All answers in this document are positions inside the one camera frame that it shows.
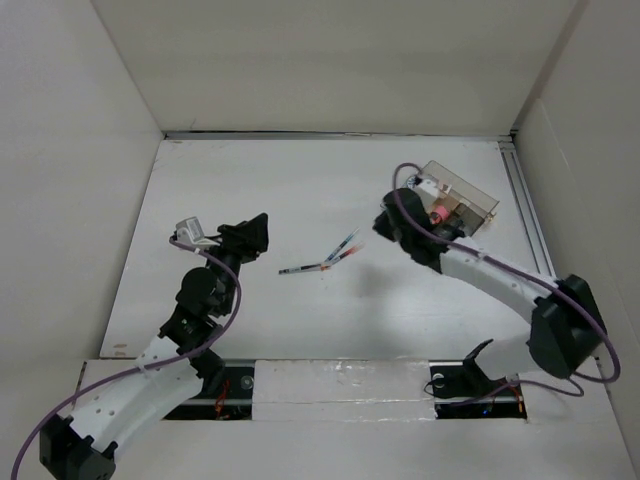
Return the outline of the black thin pen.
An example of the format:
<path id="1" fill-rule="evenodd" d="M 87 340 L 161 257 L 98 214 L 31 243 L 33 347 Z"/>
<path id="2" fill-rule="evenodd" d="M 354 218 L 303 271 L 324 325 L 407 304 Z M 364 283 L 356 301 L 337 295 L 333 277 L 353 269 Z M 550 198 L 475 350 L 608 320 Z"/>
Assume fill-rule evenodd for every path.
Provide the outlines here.
<path id="1" fill-rule="evenodd" d="M 297 273 L 303 273 L 303 272 L 322 271 L 325 267 L 326 265 L 324 265 L 323 263 L 302 265 L 302 266 L 280 269 L 278 271 L 278 274 L 289 275 L 289 274 L 297 274 Z"/>

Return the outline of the blue capped pen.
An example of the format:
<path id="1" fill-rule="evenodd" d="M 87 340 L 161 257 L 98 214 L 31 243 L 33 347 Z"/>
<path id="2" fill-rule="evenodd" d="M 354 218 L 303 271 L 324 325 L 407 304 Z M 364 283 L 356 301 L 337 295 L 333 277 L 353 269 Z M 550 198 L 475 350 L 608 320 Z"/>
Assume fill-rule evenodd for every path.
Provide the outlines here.
<path id="1" fill-rule="evenodd" d="M 354 229 L 351 233 L 349 233 L 338 246 L 336 246 L 329 256 L 325 259 L 324 263 L 332 262 L 336 256 L 349 244 L 349 242 L 359 233 L 359 228 Z"/>

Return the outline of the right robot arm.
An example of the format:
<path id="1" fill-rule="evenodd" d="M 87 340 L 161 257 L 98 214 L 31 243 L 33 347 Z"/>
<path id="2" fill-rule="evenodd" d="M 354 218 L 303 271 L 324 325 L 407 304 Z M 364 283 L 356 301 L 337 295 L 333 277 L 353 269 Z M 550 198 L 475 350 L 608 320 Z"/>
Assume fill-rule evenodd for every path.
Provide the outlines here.
<path id="1" fill-rule="evenodd" d="M 523 336 L 482 341 L 453 374 L 434 382 L 441 398 L 485 395 L 515 375 L 541 370 L 570 380 L 601 345 L 604 322 L 588 283 L 535 275 L 483 256 L 460 219 L 436 221 L 416 190 L 385 195 L 373 229 L 396 242 L 419 265 L 463 281 L 517 313 L 529 326 Z"/>

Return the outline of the pink glue bottle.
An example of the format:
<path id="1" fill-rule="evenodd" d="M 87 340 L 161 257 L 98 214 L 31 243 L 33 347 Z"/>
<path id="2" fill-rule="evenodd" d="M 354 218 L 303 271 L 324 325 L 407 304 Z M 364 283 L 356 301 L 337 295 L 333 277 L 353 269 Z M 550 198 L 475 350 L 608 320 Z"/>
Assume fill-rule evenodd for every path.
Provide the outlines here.
<path id="1" fill-rule="evenodd" d="M 450 211 L 443 205 L 436 205 L 429 214 L 430 221 L 433 225 L 444 223 L 450 216 Z"/>

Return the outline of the clear desk organizer box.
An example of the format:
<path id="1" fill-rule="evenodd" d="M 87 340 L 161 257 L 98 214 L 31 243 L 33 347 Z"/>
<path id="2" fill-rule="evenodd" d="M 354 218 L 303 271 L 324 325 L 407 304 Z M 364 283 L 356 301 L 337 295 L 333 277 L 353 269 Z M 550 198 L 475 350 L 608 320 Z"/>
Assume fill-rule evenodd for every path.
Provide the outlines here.
<path id="1" fill-rule="evenodd" d="M 486 221 L 493 219 L 499 201 L 440 163 L 430 161 L 417 174 L 410 176 L 403 186 L 414 190 L 423 179 L 438 182 L 440 198 L 436 205 L 443 205 L 450 211 L 445 222 L 452 224 L 458 220 L 466 236 L 473 236 Z"/>

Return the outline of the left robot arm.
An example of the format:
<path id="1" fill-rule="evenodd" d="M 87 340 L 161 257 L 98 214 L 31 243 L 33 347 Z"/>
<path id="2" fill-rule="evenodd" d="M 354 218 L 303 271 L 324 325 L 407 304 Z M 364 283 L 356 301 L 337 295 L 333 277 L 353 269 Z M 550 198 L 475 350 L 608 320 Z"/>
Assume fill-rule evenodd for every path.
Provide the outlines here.
<path id="1" fill-rule="evenodd" d="M 184 275 L 173 312 L 132 367 L 79 390 L 64 403 L 93 399 L 67 416 L 54 410 L 38 428 L 40 463 L 56 479 L 111 478 L 145 429 L 182 402 L 222 387 L 225 362 L 212 345 L 239 312 L 241 267 L 268 249 L 268 216 L 223 224 L 214 236 L 191 217 L 176 225 L 169 242 L 205 263 Z"/>

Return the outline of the orange capped pen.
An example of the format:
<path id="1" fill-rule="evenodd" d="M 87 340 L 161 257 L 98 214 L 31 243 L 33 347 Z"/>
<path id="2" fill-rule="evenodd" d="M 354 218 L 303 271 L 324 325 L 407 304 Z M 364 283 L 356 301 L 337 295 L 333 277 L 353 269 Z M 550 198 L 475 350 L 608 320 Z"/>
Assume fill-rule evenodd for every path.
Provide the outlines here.
<path id="1" fill-rule="evenodd" d="M 350 256 L 356 254 L 357 252 L 359 252 L 360 250 L 362 250 L 364 248 L 364 246 L 365 246 L 365 244 L 363 242 L 360 242 L 360 243 L 350 247 L 349 249 L 345 250 L 344 252 L 339 253 L 333 259 L 323 262 L 321 264 L 320 270 L 321 271 L 325 271 L 325 270 L 330 269 L 335 264 L 341 262 L 342 260 L 346 259 L 347 257 L 350 257 Z"/>

